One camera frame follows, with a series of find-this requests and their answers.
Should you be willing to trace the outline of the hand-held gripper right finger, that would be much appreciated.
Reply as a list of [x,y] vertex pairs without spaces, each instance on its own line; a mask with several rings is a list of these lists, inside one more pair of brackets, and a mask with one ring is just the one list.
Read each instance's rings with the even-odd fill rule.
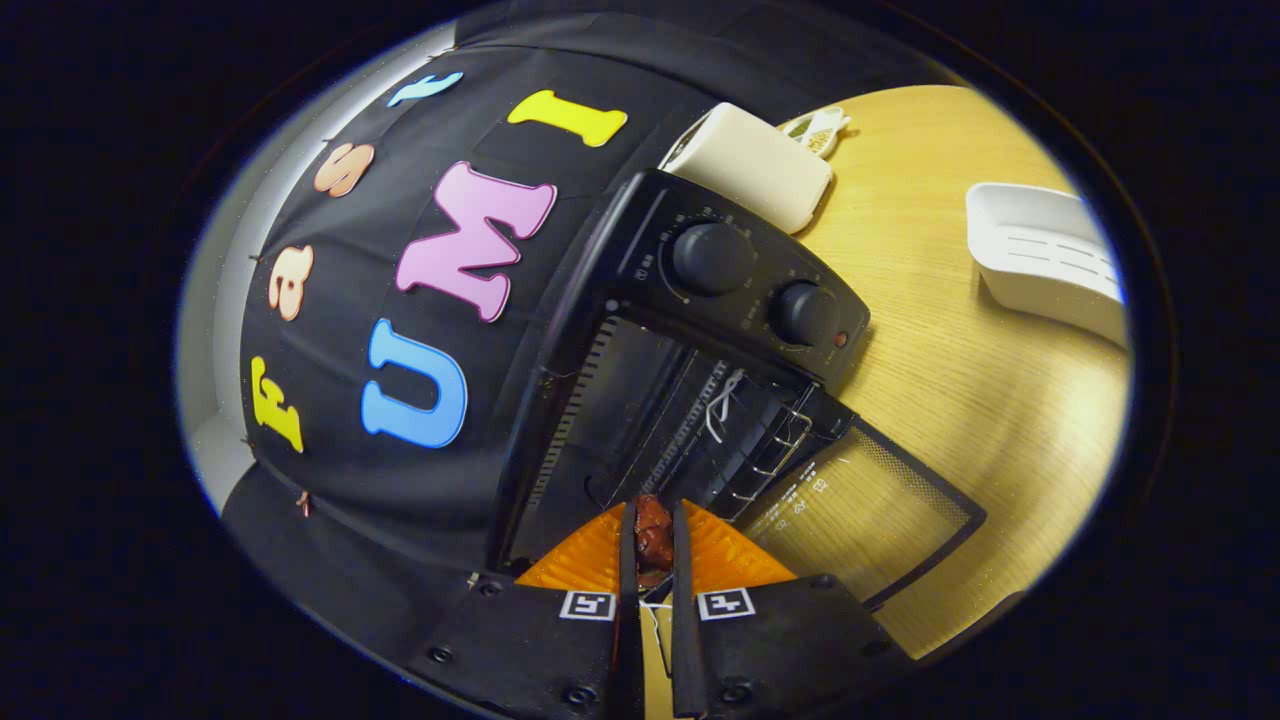
[[718,516],[672,512],[672,714],[690,719],[849,719],[901,682],[914,659],[835,575],[712,589],[699,574],[723,550]]

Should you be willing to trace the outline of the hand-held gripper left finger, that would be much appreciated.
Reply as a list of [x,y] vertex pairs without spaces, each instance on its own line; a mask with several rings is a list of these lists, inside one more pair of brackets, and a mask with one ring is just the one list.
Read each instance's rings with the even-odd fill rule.
[[407,664],[429,689],[489,719],[641,719],[643,628],[632,502],[590,520],[600,591],[480,575]]

